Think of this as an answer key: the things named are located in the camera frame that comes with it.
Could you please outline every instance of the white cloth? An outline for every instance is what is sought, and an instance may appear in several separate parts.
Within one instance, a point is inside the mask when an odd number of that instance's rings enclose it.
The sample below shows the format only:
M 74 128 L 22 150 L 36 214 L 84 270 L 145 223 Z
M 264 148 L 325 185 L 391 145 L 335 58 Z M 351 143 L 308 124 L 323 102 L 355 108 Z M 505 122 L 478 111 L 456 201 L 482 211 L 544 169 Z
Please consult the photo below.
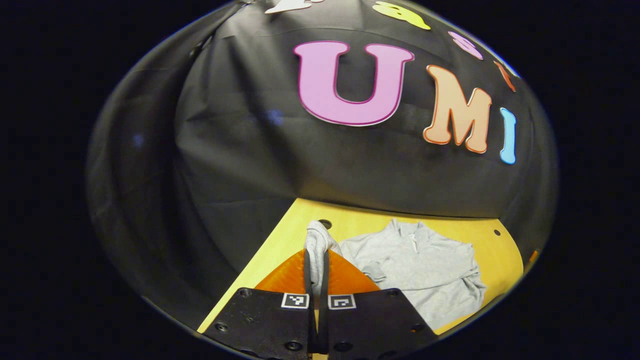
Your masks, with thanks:
M 324 252 L 331 249 L 342 256 L 342 251 L 340 251 L 338 243 L 335 242 L 324 225 L 319 221 L 311 221 L 307 226 L 305 249 L 309 252 L 309 269 L 311 272 L 311 288 L 314 294 L 314 303 L 318 304 L 324 274 Z

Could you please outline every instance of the letter u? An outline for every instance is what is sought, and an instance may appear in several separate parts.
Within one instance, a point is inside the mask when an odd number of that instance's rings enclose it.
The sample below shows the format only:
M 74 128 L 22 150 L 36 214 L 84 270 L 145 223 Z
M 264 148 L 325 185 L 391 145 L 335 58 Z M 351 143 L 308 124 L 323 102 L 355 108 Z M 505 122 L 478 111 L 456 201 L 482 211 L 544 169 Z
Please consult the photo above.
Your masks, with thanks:
M 404 63 L 411 52 L 400 47 L 369 44 L 365 51 L 376 58 L 376 76 L 371 97 L 362 102 L 341 98 L 336 89 L 338 59 L 349 51 L 344 42 L 318 41 L 296 46 L 300 57 L 298 93 L 302 106 L 313 116 L 334 124 L 368 126 L 393 115 L 402 94 Z

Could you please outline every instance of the letter m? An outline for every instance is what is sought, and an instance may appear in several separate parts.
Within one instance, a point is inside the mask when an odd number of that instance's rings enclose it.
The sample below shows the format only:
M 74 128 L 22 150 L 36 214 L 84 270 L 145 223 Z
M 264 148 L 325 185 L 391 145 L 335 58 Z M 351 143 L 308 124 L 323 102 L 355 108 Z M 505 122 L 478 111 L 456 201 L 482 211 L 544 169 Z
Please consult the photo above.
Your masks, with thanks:
M 465 136 L 470 133 L 465 142 L 467 149 L 479 154 L 484 153 L 491 106 L 489 94 L 475 88 L 467 102 L 454 74 L 436 65 L 427 66 L 427 72 L 436 83 L 436 104 L 431 125 L 422 132 L 424 139 L 430 143 L 449 143 L 451 118 L 456 145 L 462 144 Z

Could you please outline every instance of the screw hole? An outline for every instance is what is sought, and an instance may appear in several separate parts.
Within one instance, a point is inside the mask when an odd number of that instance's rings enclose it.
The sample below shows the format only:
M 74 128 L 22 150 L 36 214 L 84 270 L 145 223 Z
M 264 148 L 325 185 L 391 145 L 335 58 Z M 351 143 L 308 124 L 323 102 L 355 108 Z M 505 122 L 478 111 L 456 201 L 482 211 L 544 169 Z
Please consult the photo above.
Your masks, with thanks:
M 302 349 L 302 344 L 297 341 L 290 341 L 286 343 L 284 347 L 289 351 L 298 351 Z
M 330 222 L 329 220 L 326 220 L 326 219 L 320 219 L 320 220 L 318 220 L 318 222 L 319 222 L 320 224 L 323 224 L 323 225 L 324 225 L 324 227 L 325 227 L 327 230 L 331 229 L 332 224 L 331 224 L 331 222 Z
M 249 297 L 251 296 L 251 290 L 247 288 L 242 288 L 238 291 L 238 294 L 242 297 Z
M 378 356 L 378 360 L 386 359 L 386 358 L 392 357 L 392 356 L 394 356 L 396 354 L 397 354 L 397 352 L 395 352 L 393 350 L 387 351 L 387 352 L 384 352 L 384 353 L 380 354 L 380 356 Z
M 213 327 L 217 331 L 227 331 L 227 330 L 229 330 L 229 327 L 226 326 L 225 324 L 221 323 L 221 322 L 216 322 L 216 325 L 213 325 Z
M 338 351 L 338 352 L 347 352 L 351 350 L 351 348 L 353 348 L 353 345 L 350 343 L 343 342 L 343 343 L 335 344 L 333 348 L 335 349 L 335 351 Z
M 421 323 L 417 323 L 411 328 L 411 332 L 420 332 L 423 329 L 424 329 L 424 325 L 422 325 Z

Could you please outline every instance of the black backdrop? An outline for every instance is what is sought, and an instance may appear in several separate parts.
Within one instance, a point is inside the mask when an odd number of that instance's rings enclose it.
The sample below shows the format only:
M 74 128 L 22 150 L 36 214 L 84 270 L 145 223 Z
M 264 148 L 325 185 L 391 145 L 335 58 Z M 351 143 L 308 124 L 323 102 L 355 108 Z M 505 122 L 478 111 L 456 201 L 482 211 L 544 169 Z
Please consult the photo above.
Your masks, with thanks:
M 618 266 L 637 238 L 633 208 L 623 200 L 633 189 L 625 167 L 634 162 L 620 145 L 637 118 L 624 116 L 634 93 L 623 86 L 638 73 L 629 51 L 638 2 L 423 4 L 496 50 L 530 84 L 556 132 L 562 179 L 557 222 L 529 276 L 500 306 L 422 357 L 630 358 L 637 331 L 621 325 L 632 316 L 633 276 Z M 83 184 L 89 134 L 120 78 L 218 5 L 3 5 L 9 358 L 224 358 L 121 280 L 93 233 Z

